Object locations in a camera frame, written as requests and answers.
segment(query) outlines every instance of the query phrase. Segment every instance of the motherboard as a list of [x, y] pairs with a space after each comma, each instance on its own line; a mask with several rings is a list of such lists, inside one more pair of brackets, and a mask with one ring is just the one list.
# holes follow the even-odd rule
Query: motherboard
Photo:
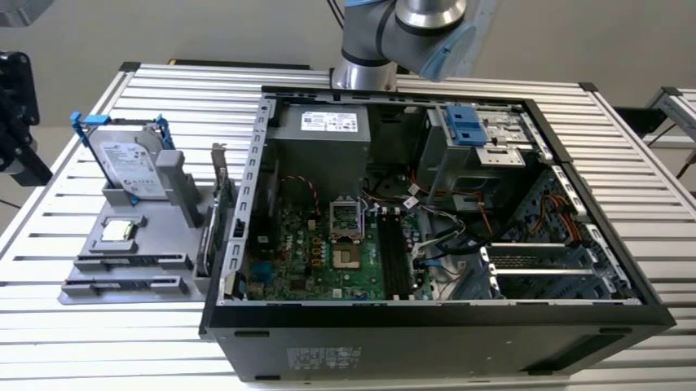
[[[386, 235], [378, 225], [382, 215], [361, 206], [355, 210], [359, 216], [351, 216], [350, 208], [343, 204], [333, 210], [335, 215], [329, 208], [322, 209], [319, 216], [314, 209], [293, 205], [278, 210], [275, 259], [258, 260], [251, 265], [250, 300], [388, 300], [389, 281], [385, 283], [385, 276], [389, 278], [392, 273], [385, 270], [381, 248], [380, 235]], [[406, 272], [402, 275], [408, 275], [408, 287], [413, 287], [409, 298], [429, 300], [430, 284], [418, 286], [417, 276], [424, 272], [414, 272], [406, 256], [413, 244], [421, 240], [418, 219], [414, 214], [402, 213], [397, 220], [401, 229], [398, 232], [392, 230], [389, 235], [400, 236], [402, 241], [390, 245], [390, 251], [402, 255], [400, 266]], [[342, 230], [358, 231], [359, 237], [337, 238], [331, 222]]]

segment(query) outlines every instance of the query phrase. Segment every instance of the aluminum table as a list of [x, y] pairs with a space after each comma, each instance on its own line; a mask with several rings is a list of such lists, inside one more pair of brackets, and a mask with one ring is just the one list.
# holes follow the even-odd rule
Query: aluminum table
[[[140, 65], [123, 68], [92, 113], [171, 122], [198, 182], [209, 148], [227, 144], [239, 179], [262, 85], [325, 87], [326, 71]], [[0, 237], [0, 384], [11, 389], [696, 389], [696, 201], [612, 107], [572, 83], [401, 76], [400, 91], [534, 99], [677, 326], [564, 379], [243, 384], [198, 338], [202, 303], [62, 306], [56, 297], [103, 206], [103, 176], [72, 139]]]

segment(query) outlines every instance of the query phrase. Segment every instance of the red cable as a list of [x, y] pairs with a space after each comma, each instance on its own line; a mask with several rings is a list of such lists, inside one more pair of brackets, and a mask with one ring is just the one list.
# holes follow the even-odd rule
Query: red cable
[[281, 178], [281, 182], [285, 182], [286, 179], [295, 179], [303, 181], [307, 184], [310, 190], [313, 191], [314, 208], [317, 209], [317, 215], [321, 216], [322, 213], [319, 211], [319, 195], [317, 194], [317, 189], [314, 189], [313, 183], [307, 181], [307, 179], [301, 175], [287, 175], [285, 178]]

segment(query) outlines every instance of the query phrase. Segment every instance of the power supply label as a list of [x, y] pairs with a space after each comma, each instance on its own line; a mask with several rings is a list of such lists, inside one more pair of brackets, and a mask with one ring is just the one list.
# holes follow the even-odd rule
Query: power supply label
[[361, 347], [287, 348], [290, 369], [297, 371], [317, 369], [355, 369]]
[[164, 197], [167, 194], [147, 149], [136, 143], [104, 142], [99, 146], [123, 189], [142, 199]]
[[303, 112], [301, 130], [358, 133], [358, 114], [354, 112]]

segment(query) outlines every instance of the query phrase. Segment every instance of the ram slot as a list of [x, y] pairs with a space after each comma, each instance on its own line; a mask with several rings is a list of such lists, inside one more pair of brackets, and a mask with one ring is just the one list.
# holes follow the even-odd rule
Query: ram slot
[[386, 297], [388, 299], [400, 297], [406, 300], [410, 293], [410, 277], [406, 264], [406, 240], [401, 232], [400, 216], [380, 215], [377, 233]]

